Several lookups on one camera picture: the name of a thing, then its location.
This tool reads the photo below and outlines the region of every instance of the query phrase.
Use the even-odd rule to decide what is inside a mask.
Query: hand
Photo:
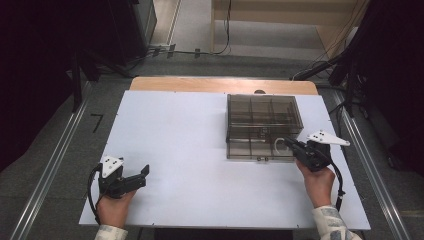
[[[331,189],[335,178],[333,171],[326,167],[318,172],[311,172],[299,160],[296,160],[296,165],[303,174],[306,192],[314,208],[331,205]]]
[[[124,228],[128,215],[128,206],[137,190],[129,192],[120,199],[103,196],[97,205],[100,223],[117,228]]]

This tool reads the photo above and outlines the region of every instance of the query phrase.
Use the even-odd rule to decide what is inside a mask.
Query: black cable
[[[331,159],[331,157],[323,154],[318,149],[315,149],[314,152],[318,153],[318,155],[320,155],[320,157],[326,159],[331,164],[331,166],[333,166],[333,168],[334,168],[334,173],[336,174],[337,180],[339,181],[339,190],[337,192],[337,195],[338,196],[337,196],[337,200],[336,200],[336,209],[337,209],[337,211],[340,211],[340,207],[342,205],[342,200],[343,200],[343,195],[346,194],[343,191],[343,177],[342,177],[342,173],[340,172],[339,168],[334,163],[333,159]]]
[[[316,65],[317,63],[320,63],[320,62],[327,62],[327,61],[317,61],[317,62],[315,62],[314,64],[312,64],[311,68],[314,68],[314,67],[315,67],[315,65]],[[319,76],[319,75],[318,75],[318,73],[317,73],[317,74],[315,74],[315,76],[317,76],[319,79],[324,79],[324,77]]]
[[[328,85],[321,85],[321,84],[315,84],[315,86],[317,87],[317,89],[322,88],[322,89],[331,89],[331,90],[346,92],[346,89],[342,87],[335,87],[335,86],[328,86]]]
[[[333,112],[339,110],[342,106],[344,105],[344,102],[340,103],[339,105],[337,105],[335,108],[333,108],[332,110],[330,110],[328,112],[328,115],[331,115]]]
[[[87,198],[88,198],[88,202],[90,203],[90,207],[91,207],[91,211],[93,212],[96,222],[100,225],[100,220],[99,220],[99,215],[97,214],[97,204],[96,207],[93,204],[93,197],[91,196],[91,184],[93,183],[94,180],[94,175],[96,174],[96,172],[100,172],[102,169],[102,164],[99,163],[95,168],[93,168],[93,170],[91,170],[91,173],[88,177],[88,184],[87,184]]]
[[[153,54],[154,52],[152,52],[151,51],[151,49],[149,48],[149,50],[147,50],[147,52],[146,52],[146,55],[144,56],[144,57],[140,57],[140,58],[136,58],[136,59],[133,59],[133,60],[131,60],[130,62],[128,62],[128,63],[132,63],[132,62],[136,62],[134,65],[132,65],[131,67],[129,67],[129,68],[127,68],[127,69],[125,69],[125,71],[129,71],[129,70],[132,70],[132,69],[134,69],[138,64],[140,64],[140,62],[143,60],[143,59],[146,59],[146,58],[148,58],[148,57],[150,57],[150,56],[152,56],[151,54]],[[113,73],[115,73],[114,71],[108,71],[108,70],[102,70],[102,68],[105,68],[106,66],[102,66],[102,67],[99,67],[99,72],[101,73],[101,74],[113,74]]]
[[[359,9],[359,12],[360,11],[362,11],[362,9],[364,8],[364,6],[365,6],[366,4],[365,3],[363,3],[362,4],[362,6],[361,6],[361,8]],[[327,53],[328,53],[328,51],[330,51],[331,49],[333,49],[334,47],[336,47],[337,46],[337,44],[339,44],[340,42],[342,42],[342,41],[344,41],[344,40],[346,40],[348,37],[349,37],[349,35],[347,35],[345,38],[343,38],[343,39],[340,39],[339,41],[337,41],[337,38],[340,36],[340,34],[343,32],[343,29],[345,29],[345,27],[348,25],[348,23],[349,22],[351,22],[351,24],[350,24],[350,27],[349,28],[351,28],[352,26],[353,26],[353,24],[354,24],[354,22],[355,22],[355,20],[358,18],[358,16],[359,16],[359,14],[357,14],[356,16],[355,16],[355,18],[352,20],[352,18],[353,18],[353,13],[354,13],[354,9],[352,9],[352,14],[350,15],[350,18],[349,18],[349,20],[346,22],[346,24],[343,26],[343,28],[340,30],[340,32],[337,34],[337,36],[336,36],[336,38],[335,38],[335,40],[334,40],[334,43],[332,44],[332,45],[330,45],[330,48],[328,48],[328,50],[326,50],[323,54],[321,54],[321,55],[319,55],[317,58],[315,58],[315,60],[313,60],[313,61],[311,61],[307,66],[306,66],[306,68],[304,68],[302,71],[300,71],[300,72],[298,72],[298,73],[296,73],[294,76],[296,76],[297,74],[299,74],[299,73],[302,73],[302,72],[306,72],[306,71],[309,71],[309,70],[311,70],[312,69],[312,67],[310,67],[311,66],[311,64],[315,64],[316,62],[318,62],[318,61],[320,61],[320,59],[322,59]]]
[[[365,233],[364,233],[364,231],[362,231],[362,230],[361,230],[361,236],[362,236],[362,239],[363,239],[363,240],[367,240],[367,238],[365,237]]]
[[[337,110],[336,122],[337,122],[337,137],[342,138],[342,125],[341,125],[341,114],[343,113],[343,106]]]
[[[98,215],[98,213],[97,213],[97,209],[98,209],[98,205],[99,205],[99,202],[100,202],[100,200],[103,198],[103,196],[107,193],[107,191],[109,190],[109,187],[110,187],[110,184],[106,187],[106,189],[105,189],[105,191],[104,192],[102,192],[102,193],[100,193],[99,194],[99,199],[97,199],[97,202],[96,202],[96,213],[94,214],[95,215],[95,219],[96,219],[96,222],[99,224],[99,225],[101,225],[101,222],[100,222],[100,217],[99,217],[99,215]]]
[[[214,56],[218,56],[218,55],[221,55],[222,53],[224,53],[225,50],[227,50],[227,48],[230,48],[230,52],[231,52],[231,45],[230,45],[231,6],[232,6],[232,1],[230,0],[230,2],[228,3],[227,17],[224,20],[224,29],[225,29],[225,32],[226,32],[226,35],[227,35],[227,43],[226,43],[224,49],[221,50],[220,52],[212,52],[211,53],[211,52],[175,51],[175,50],[169,51],[169,50],[166,50],[166,49],[156,51],[157,48],[149,48],[149,50],[154,50],[154,52],[150,52],[150,53],[147,52],[146,53],[146,56],[141,57],[140,59],[138,59],[137,62],[132,67],[126,69],[125,71],[130,71],[130,70],[134,69],[138,64],[141,63],[141,61],[143,61],[144,59],[146,59],[148,57],[155,56],[155,54],[162,54],[162,53],[183,53],[183,54],[194,54],[194,55],[214,55]],[[111,74],[111,73],[113,73],[113,72],[104,72],[102,74]]]
[[[328,76],[331,76],[331,74],[333,73],[333,72],[328,72],[328,68],[327,69],[325,69],[325,72],[328,74]]]

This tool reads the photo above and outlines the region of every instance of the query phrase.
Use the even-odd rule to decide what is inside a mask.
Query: gray floor
[[[169,2],[169,8],[175,4]],[[210,0],[181,0],[177,21],[171,31],[171,44],[176,44],[178,51],[210,51]],[[215,21],[215,49],[219,52],[225,48],[227,35],[224,21]],[[157,39],[163,33],[155,33]],[[322,57],[326,60],[323,46],[315,26],[283,23],[259,23],[230,21],[230,46],[225,51],[233,56],[251,56],[281,58],[285,56],[297,60],[313,60]]]
[[[191,44],[195,48],[203,45]],[[299,59],[293,55],[270,56],[207,56],[195,58],[189,54],[166,54],[147,58],[132,70],[141,76],[182,75],[182,76],[239,76],[253,78],[287,79],[305,69],[314,60],[312,55]],[[325,79],[312,78],[317,83]],[[130,86],[131,79],[116,74],[103,75],[93,85],[87,96],[87,108],[64,155],[56,177],[47,193],[41,209],[35,218],[28,239],[92,239],[97,227],[79,226],[78,220],[85,202],[86,181],[90,170],[97,164],[112,127],[122,95]],[[335,106],[333,91],[320,89],[319,93],[331,109]],[[35,189],[44,167],[49,161],[68,119],[71,117],[72,98],[68,99],[49,123],[39,133],[30,149],[20,159],[0,173],[0,239],[7,239],[19,220],[29,196]],[[95,132],[99,118],[103,120]],[[386,153],[375,135],[372,125],[355,108],[355,118],[360,124],[363,137],[372,152],[375,164],[390,190],[403,221],[412,239],[424,238],[423,177],[412,171],[396,171],[386,162]],[[342,124],[342,135],[349,134]],[[394,239],[385,215],[371,187],[368,176],[359,161],[354,147],[346,148],[346,157],[359,194],[362,196],[372,230],[358,232],[364,239]],[[128,239],[138,238],[138,228],[128,227]],[[152,231],[144,231],[143,239],[152,239]],[[318,239],[315,230],[295,231],[294,239]]]
[[[181,0],[154,0],[157,23],[151,39],[152,44],[169,45]]]

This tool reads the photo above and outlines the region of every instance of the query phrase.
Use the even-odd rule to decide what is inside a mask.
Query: floor
[[[158,38],[154,37],[152,45],[176,44],[176,50],[194,51],[199,48],[207,51],[210,43],[207,21],[195,20],[193,17],[194,13],[207,13],[208,2],[209,0],[169,1],[173,4],[169,7],[171,11],[162,12],[167,12],[165,15],[172,15],[169,14],[170,12],[177,13],[172,15],[176,18],[169,18],[175,19],[175,24],[173,27],[163,28],[167,30],[160,34],[158,31],[157,33],[163,37],[159,38],[159,35],[157,35]],[[159,9],[157,15],[159,20],[162,19]],[[169,19],[168,23],[172,25],[174,20]],[[243,42],[246,36],[242,32],[246,26],[240,26],[238,30],[236,23],[231,26],[234,35],[231,35],[232,51],[229,54],[202,55],[199,58],[182,53],[174,54],[170,58],[160,54],[139,62],[131,72],[140,76],[237,76],[288,79],[293,74],[310,67],[313,61],[324,53],[316,32],[310,26],[260,25],[258,26],[260,37],[252,38],[249,40],[252,41],[250,43]],[[276,36],[278,35],[275,34],[276,28],[281,28],[279,31],[284,34]],[[240,33],[242,37],[237,38],[236,33]],[[217,49],[219,44],[222,47],[224,42],[218,41]],[[327,108],[332,109],[337,104],[334,94],[339,90],[328,88],[327,77],[328,74],[323,72],[311,80],[319,87],[319,94],[323,96]],[[8,239],[14,233],[20,217],[25,214],[28,200],[34,196],[37,187],[40,186],[39,180],[44,176],[46,166],[50,166],[51,160],[57,157],[61,160],[57,166],[52,167],[52,182],[46,186],[45,195],[41,195],[40,205],[34,208],[32,222],[26,224],[28,228],[24,235],[27,236],[26,239],[94,238],[97,226],[78,224],[86,201],[86,181],[90,170],[103,153],[120,100],[130,84],[131,79],[122,78],[113,73],[104,74],[97,84],[87,83],[84,95],[85,107],[81,109],[80,114],[78,116],[71,114],[73,99],[69,98],[39,133],[30,149],[0,173],[0,205],[2,206],[0,239]],[[70,127],[67,124],[71,118],[77,118],[78,124],[73,126],[66,147],[56,149],[58,142],[63,141],[62,133]],[[334,115],[332,120],[333,125],[338,127]],[[370,122],[363,117],[358,108],[355,108],[355,120],[399,210],[410,239],[422,239],[424,237],[424,202],[422,201],[424,178],[411,170],[397,171],[390,168],[380,140]],[[343,137],[352,140],[343,121],[341,133]],[[363,239],[396,239],[382,211],[369,175],[360,161],[357,149],[346,148],[346,158],[372,228],[370,231],[357,233]],[[152,239],[154,235],[154,229],[149,228],[142,234],[139,234],[138,227],[128,226],[127,230],[129,230],[127,239]],[[25,238],[14,236],[14,239]],[[318,236],[314,229],[302,230],[294,231],[294,239],[318,239]]]
[[[157,23],[151,39],[154,45],[169,45],[174,32],[181,0],[155,0]]]

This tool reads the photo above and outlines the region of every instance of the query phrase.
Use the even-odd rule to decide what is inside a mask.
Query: black equipment
[[[293,151],[293,156],[311,172],[318,172],[331,164],[330,145],[309,140],[306,144],[292,138],[284,138],[284,144]]]
[[[150,166],[146,165],[140,174],[124,178],[122,172],[124,167],[123,158],[105,157],[104,163],[99,163],[90,173],[87,184],[87,196],[91,210],[95,216],[96,222],[100,225],[100,218],[97,214],[97,205],[104,195],[119,199],[126,193],[146,186],[146,176],[149,175]],[[91,184],[96,172],[99,172],[99,199],[96,205],[93,204],[91,196]]]

